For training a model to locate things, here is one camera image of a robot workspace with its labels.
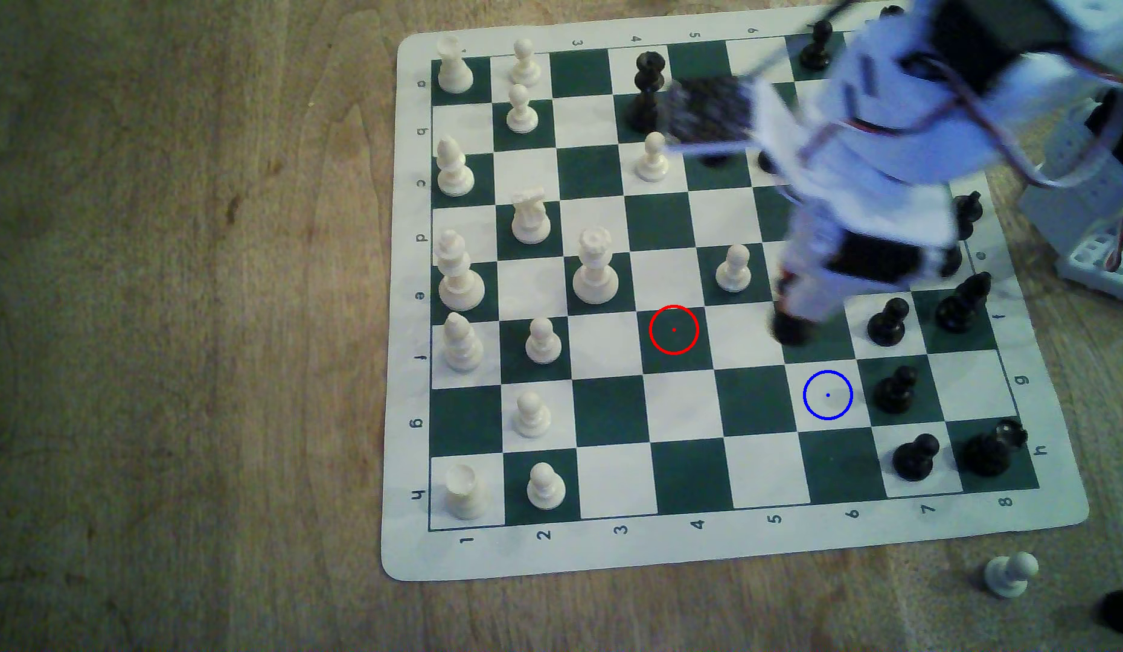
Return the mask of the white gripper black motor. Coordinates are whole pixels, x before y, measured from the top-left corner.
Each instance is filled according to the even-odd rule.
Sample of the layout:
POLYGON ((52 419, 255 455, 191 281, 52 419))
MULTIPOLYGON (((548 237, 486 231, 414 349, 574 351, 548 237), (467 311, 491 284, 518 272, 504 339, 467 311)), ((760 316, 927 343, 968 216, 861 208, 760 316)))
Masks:
POLYGON ((777 315, 802 318, 795 306, 804 290, 804 318, 822 324, 843 307, 843 290, 907 290, 949 278, 960 268, 955 198, 946 185, 909 189, 888 233, 842 224, 834 205, 802 198, 785 185, 793 203, 789 235, 777 277, 777 315))

